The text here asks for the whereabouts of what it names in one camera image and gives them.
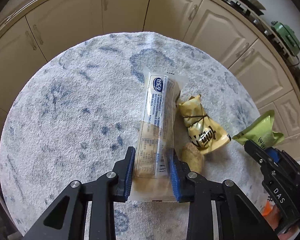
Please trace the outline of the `person right hand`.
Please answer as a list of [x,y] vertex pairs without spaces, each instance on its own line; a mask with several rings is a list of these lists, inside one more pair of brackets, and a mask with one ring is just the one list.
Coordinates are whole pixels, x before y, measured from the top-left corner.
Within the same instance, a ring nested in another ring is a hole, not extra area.
[[297,225],[291,227],[286,233],[281,233],[278,235],[279,240],[289,240],[294,239],[296,235],[300,232]]

